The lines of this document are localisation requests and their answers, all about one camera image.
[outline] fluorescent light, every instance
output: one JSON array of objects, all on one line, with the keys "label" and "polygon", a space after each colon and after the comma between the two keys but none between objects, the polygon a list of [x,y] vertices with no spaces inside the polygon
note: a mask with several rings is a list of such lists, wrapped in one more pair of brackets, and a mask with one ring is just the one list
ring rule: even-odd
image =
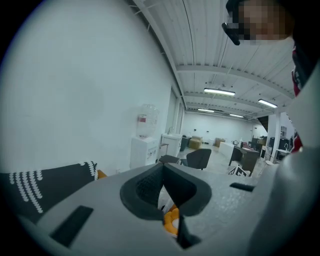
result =
[{"label": "fluorescent light", "polygon": [[237,115],[237,114],[229,114],[229,116],[233,116],[233,117],[236,117],[236,118],[243,118],[242,115]]},{"label": "fluorescent light", "polygon": [[264,105],[267,105],[267,106],[269,106],[269,107],[271,107],[271,108],[277,108],[278,106],[277,105],[275,105],[275,104],[272,104],[272,103],[270,103],[270,102],[268,102],[268,101],[265,101],[265,100],[263,100],[263,99],[259,99],[258,100],[260,103],[262,103],[262,104],[264,104]]},{"label": "fluorescent light", "polygon": [[201,108],[199,108],[198,111],[210,112],[210,113],[213,113],[213,112],[214,112],[213,110],[201,109]]},{"label": "fluorescent light", "polygon": [[236,94],[233,91],[210,89],[210,88],[204,88],[204,92],[205,93],[211,93],[211,94],[224,94],[224,95],[229,95],[229,96],[234,96]]}]

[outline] ceiling beam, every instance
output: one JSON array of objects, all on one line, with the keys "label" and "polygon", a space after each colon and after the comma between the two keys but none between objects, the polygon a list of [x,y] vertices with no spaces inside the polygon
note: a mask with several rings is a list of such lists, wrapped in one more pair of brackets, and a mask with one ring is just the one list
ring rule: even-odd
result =
[{"label": "ceiling beam", "polygon": [[171,66],[171,69],[173,71],[173,74],[175,76],[175,80],[176,80],[176,84],[174,84],[173,87],[173,90],[175,92],[175,94],[178,96],[178,95],[181,95],[182,96],[182,99],[183,99],[183,104],[185,106],[185,108],[187,109],[187,105],[186,105],[186,99],[185,99],[185,96],[184,96],[184,90],[183,90],[183,87],[182,87],[182,83],[180,81],[180,77],[179,77],[179,74],[177,72],[177,69],[176,69],[176,65],[175,65],[175,61],[174,61],[174,58],[172,57],[172,54],[170,52],[170,48],[166,42],[166,39],[164,37],[164,35],[162,34],[160,28],[158,27],[156,21],[154,20],[153,16],[151,15],[151,13],[149,12],[148,10],[148,6],[145,6],[143,1],[141,0],[133,0],[133,2],[136,4],[137,7],[139,7],[141,13],[144,15],[144,17],[146,18],[146,20],[149,22],[150,26],[152,27],[157,39],[159,40],[164,52],[165,52],[165,55],[170,63],[170,66]]},{"label": "ceiling beam", "polygon": [[[184,96],[201,97],[201,98],[212,99],[213,94],[185,92]],[[228,101],[228,102],[234,102],[234,103],[240,103],[240,104],[248,105],[248,106],[251,106],[251,107],[258,108],[258,109],[264,109],[264,106],[259,104],[259,103],[255,103],[255,102],[252,102],[252,101],[249,101],[249,100],[240,99],[240,98],[235,98],[235,97],[216,94],[214,99],[215,100]]]},{"label": "ceiling beam", "polygon": [[177,66],[176,70],[178,73],[197,73],[197,72],[204,72],[204,73],[210,73],[210,74],[218,74],[218,75],[230,75],[237,78],[243,78],[248,79],[251,81],[254,81],[258,84],[267,86],[278,93],[281,93],[282,95],[288,97],[289,99],[293,99],[294,95],[290,93],[289,91],[285,90],[284,88],[280,87],[279,85],[270,82],[266,79],[263,79],[261,77],[258,77],[253,74],[249,74],[246,72],[242,72],[235,69],[229,69],[226,67],[218,67],[218,66],[203,66],[203,65],[181,65]]},{"label": "ceiling beam", "polygon": [[188,109],[185,111],[186,113],[192,113],[192,114],[198,114],[198,115],[205,115],[205,116],[214,116],[214,117],[221,117],[221,118],[229,118],[229,119],[235,119],[240,121],[246,121],[246,122],[252,122],[253,120],[248,120],[246,118],[237,118],[232,117],[230,115],[224,115],[224,114],[215,114],[215,113],[205,113],[205,112],[199,112],[197,110]]},{"label": "ceiling beam", "polygon": [[282,112],[286,112],[287,111],[288,106],[279,106],[277,108],[273,108],[273,109],[266,109],[266,111],[271,111],[270,113],[263,113],[263,111],[259,111],[256,112],[254,115],[250,114],[249,116],[247,116],[249,118],[249,120],[251,119],[257,119],[257,118],[262,118],[265,116],[270,116],[270,115],[274,115],[276,113],[282,113]]},{"label": "ceiling beam", "polygon": [[[190,103],[187,102],[186,105],[191,108],[207,108],[207,104],[198,104],[198,103]],[[228,114],[236,114],[236,115],[241,115],[245,116],[249,114],[249,111],[245,110],[240,110],[240,109],[233,109],[231,107],[225,107],[225,106],[215,106],[215,105],[208,105],[209,109],[215,109],[215,110],[221,110],[221,111],[226,111]]]}]

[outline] white ceiling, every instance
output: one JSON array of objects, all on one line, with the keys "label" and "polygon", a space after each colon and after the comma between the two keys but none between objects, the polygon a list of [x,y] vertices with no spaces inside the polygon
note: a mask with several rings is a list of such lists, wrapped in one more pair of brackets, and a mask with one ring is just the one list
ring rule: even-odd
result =
[{"label": "white ceiling", "polygon": [[[158,37],[188,109],[220,109],[256,118],[270,115],[270,101],[285,110],[294,97],[293,41],[235,46],[221,24],[227,0],[134,0]],[[204,88],[235,92],[234,97],[204,94]]]}]

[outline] orange part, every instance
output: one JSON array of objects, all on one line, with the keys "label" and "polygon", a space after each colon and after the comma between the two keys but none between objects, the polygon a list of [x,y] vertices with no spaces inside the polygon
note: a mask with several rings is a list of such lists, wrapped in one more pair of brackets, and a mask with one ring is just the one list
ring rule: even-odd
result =
[{"label": "orange part", "polygon": [[102,170],[98,170],[97,172],[98,172],[98,180],[108,177]]},{"label": "orange part", "polygon": [[168,211],[168,212],[164,215],[164,217],[166,217],[166,216],[171,216],[171,214],[172,214],[172,212],[171,212],[171,211]]},{"label": "orange part", "polygon": [[164,216],[164,224],[172,223],[173,219],[170,215]]},{"label": "orange part", "polygon": [[175,220],[175,219],[178,219],[178,218],[179,218],[179,209],[178,209],[178,208],[175,208],[175,209],[172,211],[171,217],[172,217],[172,220]]},{"label": "orange part", "polygon": [[176,209],[177,208],[177,206],[174,204],[174,205],[172,205],[172,207],[170,208],[170,210],[169,210],[169,212],[172,212],[174,209]]},{"label": "orange part", "polygon": [[171,234],[178,235],[178,229],[172,226],[172,223],[165,224],[164,228],[166,231],[170,232]]}]

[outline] black cable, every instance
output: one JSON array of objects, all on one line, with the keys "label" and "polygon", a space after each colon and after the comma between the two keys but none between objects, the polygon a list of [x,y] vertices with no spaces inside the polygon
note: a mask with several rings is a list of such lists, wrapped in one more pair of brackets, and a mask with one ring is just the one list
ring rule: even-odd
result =
[{"label": "black cable", "polygon": [[185,14],[186,14],[186,18],[188,20],[188,24],[189,24],[189,30],[190,30],[190,37],[191,37],[191,44],[192,44],[192,55],[193,55],[193,65],[195,64],[195,52],[194,52],[194,42],[192,40],[192,34],[191,34],[191,28],[190,28],[190,22],[189,22],[189,17],[188,17],[188,13],[187,13],[187,9],[186,9],[186,5],[185,5],[185,1],[182,0],[183,6],[184,6],[184,10],[185,10]]},{"label": "black cable", "polygon": [[221,63],[222,63],[222,60],[224,59],[225,50],[226,50],[226,47],[227,47],[227,42],[228,42],[228,37],[226,38],[224,50],[223,50],[222,57],[221,57],[221,61],[220,61],[220,64],[219,64],[218,67],[220,67],[220,65],[221,65]]}]

